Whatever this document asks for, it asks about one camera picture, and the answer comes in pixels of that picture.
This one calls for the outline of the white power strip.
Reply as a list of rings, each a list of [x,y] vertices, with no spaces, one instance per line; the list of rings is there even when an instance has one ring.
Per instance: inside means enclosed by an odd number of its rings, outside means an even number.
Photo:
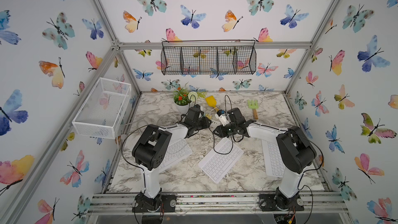
[[[211,129],[215,129],[217,126],[221,125],[221,122],[215,117],[215,115],[212,115],[212,120],[208,119],[207,122]]]

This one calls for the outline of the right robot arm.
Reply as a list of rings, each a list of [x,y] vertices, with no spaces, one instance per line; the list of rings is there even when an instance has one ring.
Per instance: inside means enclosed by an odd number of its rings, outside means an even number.
[[[316,151],[298,126],[280,129],[255,120],[246,120],[239,108],[227,112],[219,110],[215,118],[221,122],[213,131],[220,138],[240,135],[261,139],[277,145],[285,170],[281,184],[273,194],[259,195],[259,208],[263,212],[303,211],[299,185],[306,168],[311,166]]]

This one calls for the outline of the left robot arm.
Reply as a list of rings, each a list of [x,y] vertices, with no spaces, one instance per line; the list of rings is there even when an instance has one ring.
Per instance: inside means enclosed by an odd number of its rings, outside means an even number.
[[[182,117],[181,122],[167,128],[147,125],[135,144],[132,156],[135,166],[141,169],[144,182],[142,192],[135,197],[135,211],[156,212],[162,207],[159,166],[166,156],[169,144],[175,140],[190,138],[211,124],[198,104],[190,107]]]

